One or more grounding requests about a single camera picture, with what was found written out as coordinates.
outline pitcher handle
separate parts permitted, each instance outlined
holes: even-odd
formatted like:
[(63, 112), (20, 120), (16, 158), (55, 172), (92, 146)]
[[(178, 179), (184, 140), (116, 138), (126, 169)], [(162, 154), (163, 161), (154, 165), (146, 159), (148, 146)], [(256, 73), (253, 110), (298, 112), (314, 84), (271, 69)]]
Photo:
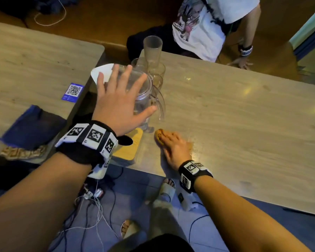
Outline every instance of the pitcher handle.
[(156, 105), (159, 109), (159, 120), (163, 121), (166, 112), (166, 104), (160, 90), (157, 89), (156, 86), (153, 86), (150, 99), (152, 101), (152, 105)]

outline white t-shirt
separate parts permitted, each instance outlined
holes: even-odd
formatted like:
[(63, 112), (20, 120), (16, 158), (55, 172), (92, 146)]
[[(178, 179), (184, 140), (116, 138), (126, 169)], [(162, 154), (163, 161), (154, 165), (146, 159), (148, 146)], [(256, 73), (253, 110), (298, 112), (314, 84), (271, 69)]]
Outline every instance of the white t-shirt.
[[(214, 17), (233, 23), (252, 11), (260, 0), (206, 0), (214, 10)], [(201, 0), (184, 0), (178, 19), (173, 23), (175, 42), (203, 60), (215, 62), (222, 50), (225, 35), (213, 22), (211, 13)]]

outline black oval hole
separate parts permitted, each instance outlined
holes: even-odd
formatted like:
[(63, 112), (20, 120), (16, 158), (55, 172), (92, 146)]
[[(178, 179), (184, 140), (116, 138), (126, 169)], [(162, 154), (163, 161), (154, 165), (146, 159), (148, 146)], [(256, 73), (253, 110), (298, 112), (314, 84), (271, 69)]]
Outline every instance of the black oval hole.
[(123, 135), (117, 138), (118, 144), (122, 146), (130, 146), (133, 144), (133, 140), (127, 135)]

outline table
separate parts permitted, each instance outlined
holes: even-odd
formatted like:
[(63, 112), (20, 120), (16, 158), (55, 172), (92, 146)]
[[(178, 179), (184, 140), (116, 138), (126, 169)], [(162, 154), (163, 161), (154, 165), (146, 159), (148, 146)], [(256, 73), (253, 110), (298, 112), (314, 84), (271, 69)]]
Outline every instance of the table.
[[(237, 194), (315, 214), (315, 86), (162, 52), (164, 122)], [(165, 176), (153, 134), (130, 168)]]
[[(102, 45), (0, 23), (0, 136), (30, 105), (69, 121), (89, 90)], [(84, 85), (76, 103), (61, 100), (71, 83)], [(41, 163), (53, 148), (31, 162)], [(0, 152), (4, 144), (0, 142)]]

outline tile floor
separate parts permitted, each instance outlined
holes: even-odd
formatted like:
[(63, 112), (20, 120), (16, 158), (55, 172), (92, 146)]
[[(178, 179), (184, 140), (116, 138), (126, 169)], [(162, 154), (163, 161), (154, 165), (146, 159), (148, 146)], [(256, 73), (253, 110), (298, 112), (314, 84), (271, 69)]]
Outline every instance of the tile floor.
[[(113, 177), (118, 176), (120, 172), (121, 168), (118, 166), (110, 166), (108, 170), (108, 174)], [(155, 198), (162, 181), (163, 178), (159, 176), (128, 168), (124, 169), (124, 173), (115, 181), (113, 188), (117, 199), (112, 212), (112, 226), (119, 237), (121, 224), (128, 218), (136, 220), (144, 230), (148, 229), (150, 210), (147, 201)], [(315, 216), (289, 212), (277, 205), (252, 199), (248, 200), (276, 219), (315, 252)], [(113, 202), (114, 194), (110, 190), (107, 190), (101, 200), (104, 216), (107, 221), (109, 221), (109, 212)], [(73, 226), (85, 226), (87, 205), (88, 203), (85, 201)], [(181, 208), (176, 196), (172, 201), (172, 205), (174, 206), (176, 217), (179, 223), (181, 223), (180, 225), (186, 236), (189, 235), (190, 225), (193, 220), (207, 214), (202, 206), (199, 206), (198, 209), (193, 211), (185, 212)], [(93, 226), (96, 223), (96, 216), (97, 208), (91, 206), (88, 214), (88, 226)], [(80, 251), (83, 232), (83, 229), (72, 229), (68, 231), (67, 251)], [(96, 228), (94, 227), (86, 231), (83, 243), (84, 252), (106, 252), (117, 242), (117, 237), (112, 233), (105, 221), (101, 221), (98, 224), (98, 233), (103, 242), (104, 250), (102, 250), (101, 242), (97, 236)], [(224, 252), (228, 250), (209, 217), (202, 218), (193, 225), (190, 243), (195, 252)], [(64, 241), (62, 241), (55, 250), (55, 252), (61, 251), (64, 251)]]

